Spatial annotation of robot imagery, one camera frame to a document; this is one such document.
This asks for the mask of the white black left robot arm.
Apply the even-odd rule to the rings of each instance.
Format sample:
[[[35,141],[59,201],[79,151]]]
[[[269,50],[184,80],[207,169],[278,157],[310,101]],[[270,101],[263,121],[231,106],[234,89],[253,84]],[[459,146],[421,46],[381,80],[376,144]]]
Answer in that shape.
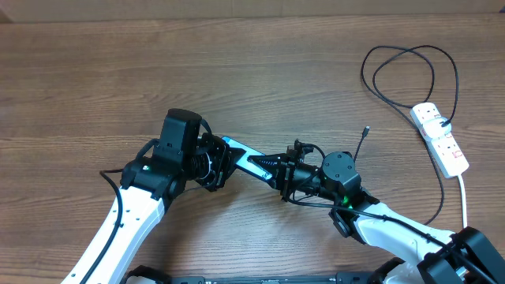
[[[190,110],[170,109],[158,139],[118,172],[111,209],[66,283],[119,283],[139,247],[188,181],[214,191],[232,162],[229,145]]]

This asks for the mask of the Samsung Galaxy smartphone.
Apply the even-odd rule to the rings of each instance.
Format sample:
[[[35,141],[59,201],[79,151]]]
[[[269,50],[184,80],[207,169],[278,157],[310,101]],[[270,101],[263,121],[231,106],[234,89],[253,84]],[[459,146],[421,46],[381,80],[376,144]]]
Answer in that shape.
[[[223,140],[231,147],[244,150],[245,153],[242,157],[235,163],[235,167],[239,170],[246,172],[247,174],[252,175],[253,177],[268,182],[272,178],[272,174],[268,173],[266,170],[257,166],[255,163],[249,161],[249,157],[252,156],[262,156],[264,153],[261,153],[237,140],[234,140],[228,136],[224,136]]]

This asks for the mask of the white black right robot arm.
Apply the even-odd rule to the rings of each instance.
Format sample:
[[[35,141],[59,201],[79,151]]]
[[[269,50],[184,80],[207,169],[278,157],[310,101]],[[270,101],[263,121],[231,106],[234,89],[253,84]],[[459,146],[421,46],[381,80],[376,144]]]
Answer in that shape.
[[[304,163],[313,144],[299,141],[284,153],[248,151],[238,167],[281,192],[286,202],[329,209],[343,237],[352,237],[395,255],[377,273],[378,282],[502,283],[504,259],[483,233],[466,227],[458,233],[435,229],[391,210],[361,185],[353,156],[336,151],[320,166]],[[294,198],[296,192],[319,197],[317,204]]]

